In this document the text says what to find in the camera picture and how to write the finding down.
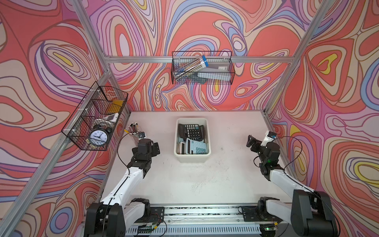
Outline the black calculator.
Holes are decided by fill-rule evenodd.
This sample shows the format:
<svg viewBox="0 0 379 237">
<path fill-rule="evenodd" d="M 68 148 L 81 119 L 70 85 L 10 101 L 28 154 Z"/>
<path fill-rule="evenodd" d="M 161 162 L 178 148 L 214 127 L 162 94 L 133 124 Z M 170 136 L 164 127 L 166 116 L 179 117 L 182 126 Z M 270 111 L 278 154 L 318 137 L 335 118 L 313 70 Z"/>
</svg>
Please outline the black calculator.
<svg viewBox="0 0 379 237">
<path fill-rule="evenodd" d="M 178 124 L 179 137 L 186 140 L 204 140 L 204 126 L 199 124 Z"/>
</svg>

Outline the white plastic storage box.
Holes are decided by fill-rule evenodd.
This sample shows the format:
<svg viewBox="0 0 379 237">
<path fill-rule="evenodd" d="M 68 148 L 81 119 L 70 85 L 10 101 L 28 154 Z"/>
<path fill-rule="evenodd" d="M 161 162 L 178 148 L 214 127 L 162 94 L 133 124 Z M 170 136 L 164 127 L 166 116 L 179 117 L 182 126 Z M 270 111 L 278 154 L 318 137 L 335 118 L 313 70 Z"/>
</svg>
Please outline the white plastic storage box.
<svg viewBox="0 0 379 237">
<path fill-rule="evenodd" d="M 200 164 L 211 155 L 208 120 L 179 118 L 176 121 L 174 156 L 180 163 Z"/>
</svg>

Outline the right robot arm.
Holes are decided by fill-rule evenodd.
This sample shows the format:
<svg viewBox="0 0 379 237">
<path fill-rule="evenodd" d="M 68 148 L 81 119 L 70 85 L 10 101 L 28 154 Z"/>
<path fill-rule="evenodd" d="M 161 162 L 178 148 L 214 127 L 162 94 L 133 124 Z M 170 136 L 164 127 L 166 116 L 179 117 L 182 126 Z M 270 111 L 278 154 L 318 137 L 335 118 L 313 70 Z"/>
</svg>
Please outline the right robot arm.
<svg viewBox="0 0 379 237">
<path fill-rule="evenodd" d="M 257 154 L 260 160 L 257 167 L 264 178 L 284 191 L 292 202 L 285 204 L 278 198 L 261 197 L 255 208 L 257 217 L 262 221 L 274 218 L 285 221 L 300 237 L 340 236 L 341 225 L 333 212 L 329 195 L 302 184 L 281 167 L 277 139 L 277 134 L 271 131 L 262 141 L 249 135 L 246 146 Z"/>
</svg>

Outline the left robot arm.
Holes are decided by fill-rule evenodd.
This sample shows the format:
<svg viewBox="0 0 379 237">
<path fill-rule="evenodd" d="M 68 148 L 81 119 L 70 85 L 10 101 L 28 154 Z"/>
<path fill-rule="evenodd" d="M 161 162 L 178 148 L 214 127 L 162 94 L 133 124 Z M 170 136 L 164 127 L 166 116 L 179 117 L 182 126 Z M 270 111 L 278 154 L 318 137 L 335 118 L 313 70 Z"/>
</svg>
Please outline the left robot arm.
<svg viewBox="0 0 379 237">
<path fill-rule="evenodd" d="M 150 170 L 152 158 L 160 154 L 159 144 L 144 138 L 139 140 L 132 152 L 127 172 L 115 188 L 87 209 L 85 237 L 124 237 L 126 230 L 137 220 L 150 218 L 150 201 L 130 197 Z"/>
</svg>

